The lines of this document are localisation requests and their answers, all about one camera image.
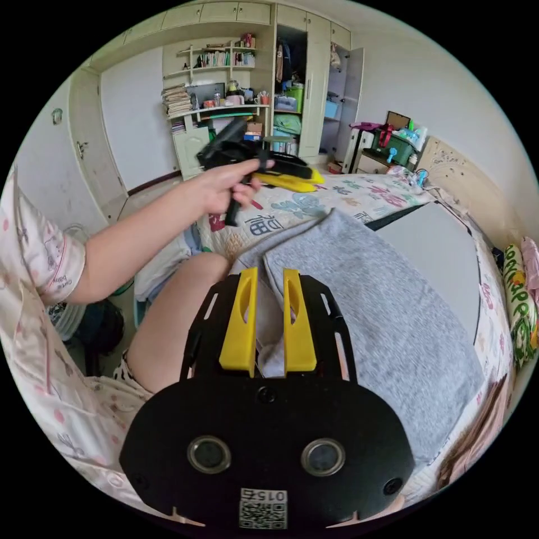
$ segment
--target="yellow and black device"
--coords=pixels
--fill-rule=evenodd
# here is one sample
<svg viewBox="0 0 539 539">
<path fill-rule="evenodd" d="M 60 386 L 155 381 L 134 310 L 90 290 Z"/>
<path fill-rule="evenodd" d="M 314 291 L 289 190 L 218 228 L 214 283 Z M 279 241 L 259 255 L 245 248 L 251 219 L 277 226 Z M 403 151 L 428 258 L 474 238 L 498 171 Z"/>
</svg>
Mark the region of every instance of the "yellow and black device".
<svg viewBox="0 0 539 539">
<path fill-rule="evenodd" d="M 240 116 L 231 121 L 197 154 L 200 165 L 209 170 L 258 158 L 261 164 L 256 175 L 267 185 L 297 193 L 310 193 L 316 191 L 316 185 L 324 183 L 322 175 L 299 157 L 264 149 L 262 142 L 244 140 L 246 127 L 244 117 Z M 269 160 L 275 162 L 271 168 L 266 166 Z M 243 183 L 249 182 L 250 176 L 243 179 Z M 231 200 L 226 212 L 225 225 L 237 226 L 236 215 L 239 208 L 239 203 Z"/>
<path fill-rule="evenodd" d="M 266 529 L 290 537 L 384 510 L 414 460 L 395 412 L 357 382 L 331 291 L 284 270 L 284 376 L 264 378 L 257 283 L 251 268 L 210 289 L 179 381 L 129 428 L 120 454 L 127 478 L 150 507 L 216 536 Z"/>
</svg>

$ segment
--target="hand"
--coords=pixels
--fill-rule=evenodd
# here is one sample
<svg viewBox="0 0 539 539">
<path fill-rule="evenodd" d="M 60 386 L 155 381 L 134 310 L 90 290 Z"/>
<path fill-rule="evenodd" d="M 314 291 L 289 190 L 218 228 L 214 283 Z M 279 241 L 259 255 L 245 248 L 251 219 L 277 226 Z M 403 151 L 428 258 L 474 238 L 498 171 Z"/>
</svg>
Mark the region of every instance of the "hand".
<svg viewBox="0 0 539 539">
<path fill-rule="evenodd" d="M 204 213 L 225 213 L 229 208 L 231 196 L 241 204 L 243 209 L 249 208 L 251 200 L 260 190 L 262 184 L 254 176 L 250 185 L 240 182 L 245 176 L 257 170 L 259 166 L 258 159 L 250 159 L 242 163 L 212 168 L 190 180 L 195 182 L 200 190 Z M 268 161 L 267 167 L 271 168 L 272 166 L 273 162 Z"/>
</svg>

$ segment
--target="yellow bracket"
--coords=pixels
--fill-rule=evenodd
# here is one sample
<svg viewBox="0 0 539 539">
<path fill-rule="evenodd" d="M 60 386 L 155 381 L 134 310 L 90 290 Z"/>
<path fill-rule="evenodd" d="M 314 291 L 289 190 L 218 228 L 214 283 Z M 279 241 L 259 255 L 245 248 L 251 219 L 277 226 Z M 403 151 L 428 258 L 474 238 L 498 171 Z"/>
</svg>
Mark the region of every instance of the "yellow bracket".
<svg viewBox="0 0 539 539">
<path fill-rule="evenodd" d="M 285 376 L 288 372 L 311 372 L 316 368 L 316 354 L 297 270 L 285 268 L 284 292 Z M 294 322 L 291 310 L 295 315 Z"/>
<path fill-rule="evenodd" d="M 247 371 L 254 377 L 258 269 L 244 269 L 236 290 L 229 325 L 219 357 L 226 371 Z"/>
<path fill-rule="evenodd" d="M 323 176 L 314 169 L 311 169 L 310 179 L 298 178 L 296 176 L 289 176 L 288 174 L 256 174 L 257 178 L 262 183 L 274 185 L 275 187 L 281 187 L 288 191 L 295 191 L 296 193 L 312 193 L 316 191 L 315 184 L 323 184 Z"/>
</svg>

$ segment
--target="white wall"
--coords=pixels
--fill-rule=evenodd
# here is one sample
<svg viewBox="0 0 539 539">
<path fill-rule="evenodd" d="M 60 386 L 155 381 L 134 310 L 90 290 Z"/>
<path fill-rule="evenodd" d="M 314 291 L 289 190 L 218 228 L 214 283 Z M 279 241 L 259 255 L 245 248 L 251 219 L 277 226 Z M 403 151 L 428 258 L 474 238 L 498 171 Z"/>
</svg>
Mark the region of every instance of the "white wall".
<svg viewBox="0 0 539 539">
<path fill-rule="evenodd" d="M 161 103 L 163 48 L 125 60 L 101 75 L 101 103 L 108 141 L 126 189 L 178 168 Z"/>
<path fill-rule="evenodd" d="M 506 115 L 462 64 L 407 29 L 353 34 L 354 48 L 365 48 L 358 120 L 384 122 L 392 110 L 427 126 L 498 185 L 539 241 L 539 184 Z"/>
<path fill-rule="evenodd" d="M 95 234 L 107 220 L 99 210 L 75 156 L 68 120 L 69 80 L 54 93 L 35 119 L 17 153 L 19 185 L 29 200 L 51 221 L 66 229 L 82 225 Z M 63 110 L 52 123 L 52 111 Z"/>
</svg>

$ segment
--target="qr code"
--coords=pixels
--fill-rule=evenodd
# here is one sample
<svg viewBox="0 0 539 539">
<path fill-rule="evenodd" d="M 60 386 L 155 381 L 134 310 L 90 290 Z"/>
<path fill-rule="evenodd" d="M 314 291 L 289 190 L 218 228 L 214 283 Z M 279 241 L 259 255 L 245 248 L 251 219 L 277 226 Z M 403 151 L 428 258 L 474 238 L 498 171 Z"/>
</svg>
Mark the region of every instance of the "qr code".
<svg viewBox="0 0 539 539">
<path fill-rule="evenodd" d="M 286 529 L 286 491 L 241 489 L 240 528 Z"/>
</svg>

